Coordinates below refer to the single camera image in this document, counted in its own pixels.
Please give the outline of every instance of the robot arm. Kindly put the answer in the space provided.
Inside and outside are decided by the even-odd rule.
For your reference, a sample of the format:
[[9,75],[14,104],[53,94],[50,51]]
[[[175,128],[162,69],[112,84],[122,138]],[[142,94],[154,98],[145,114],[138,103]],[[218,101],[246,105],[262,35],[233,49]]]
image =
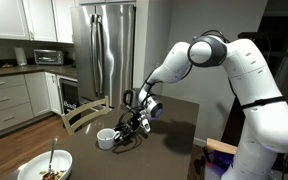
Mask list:
[[155,69],[144,82],[137,100],[144,109],[140,112],[141,122],[149,127],[148,122],[162,113],[162,104],[151,92],[156,83],[176,83],[183,79],[192,65],[210,67],[220,65],[226,56],[226,46],[218,37],[194,37],[191,45],[179,42],[173,46],[163,64]]
[[190,45],[177,43],[136,93],[142,107],[138,119],[149,132],[149,121],[162,113],[162,103],[151,92],[155,83],[178,82],[190,64],[222,65],[246,116],[233,165],[222,180],[267,179],[277,153],[288,152],[288,105],[255,44],[247,39],[224,43],[223,39],[201,36]]

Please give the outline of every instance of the stainless steel refrigerator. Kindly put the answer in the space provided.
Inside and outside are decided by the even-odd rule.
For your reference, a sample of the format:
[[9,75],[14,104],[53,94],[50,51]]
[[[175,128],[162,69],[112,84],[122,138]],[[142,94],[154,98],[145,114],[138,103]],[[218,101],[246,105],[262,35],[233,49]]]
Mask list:
[[117,107],[132,86],[134,6],[80,6],[71,17],[80,103],[108,95]]

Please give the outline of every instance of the wall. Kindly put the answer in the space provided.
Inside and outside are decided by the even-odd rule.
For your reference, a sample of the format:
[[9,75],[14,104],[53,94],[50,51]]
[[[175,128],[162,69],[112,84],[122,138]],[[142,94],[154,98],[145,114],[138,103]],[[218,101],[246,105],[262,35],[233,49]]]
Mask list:
[[16,59],[14,47],[23,47],[26,58],[33,58],[34,49],[62,49],[70,53],[69,58],[73,58],[73,44],[41,42],[41,41],[24,41],[0,39],[0,60]]
[[141,87],[144,79],[148,3],[143,0],[136,2],[133,87]]
[[[266,0],[174,0],[168,49],[176,42],[190,42],[210,29],[218,29],[231,41],[241,32],[257,31]],[[200,104],[194,143],[220,140],[233,102],[222,67],[193,68],[177,84],[163,84],[162,94]]]
[[[138,0],[136,6],[133,85],[141,87],[167,55],[173,1]],[[153,90],[161,94],[162,85],[154,86]]]

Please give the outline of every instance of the refrigerator handle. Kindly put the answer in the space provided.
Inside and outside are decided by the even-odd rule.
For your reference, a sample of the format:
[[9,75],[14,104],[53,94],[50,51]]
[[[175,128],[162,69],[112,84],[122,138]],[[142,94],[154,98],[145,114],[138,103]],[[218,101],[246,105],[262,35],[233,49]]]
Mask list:
[[100,15],[97,16],[97,34],[98,34],[98,70],[99,70],[99,77],[100,77],[100,94],[103,93],[103,81],[104,81],[104,72],[103,72],[103,55],[104,55],[104,44],[103,44],[103,29],[102,29],[102,17]]
[[91,46],[90,46],[90,51],[92,52],[92,59],[91,59],[91,64],[92,64],[92,70],[93,70],[93,77],[94,77],[94,88],[95,88],[95,96],[98,97],[98,73],[97,73],[97,43],[96,43],[96,34],[97,34],[97,27],[96,27],[96,15],[92,14],[91,15]]

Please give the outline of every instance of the dark table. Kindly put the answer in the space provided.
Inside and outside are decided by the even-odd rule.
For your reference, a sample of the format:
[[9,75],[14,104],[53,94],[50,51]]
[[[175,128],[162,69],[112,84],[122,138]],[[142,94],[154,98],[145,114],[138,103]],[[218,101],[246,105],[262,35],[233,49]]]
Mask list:
[[[73,157],[70,180],[184,180],[187,179],[199,105],[161,97],[163,115],[152,121],[148,137],[103,151],[96,134],[115,127],[125,111],[115,108],[70,136],[64,149]],[[16,179],[14,171],[5,179]]]

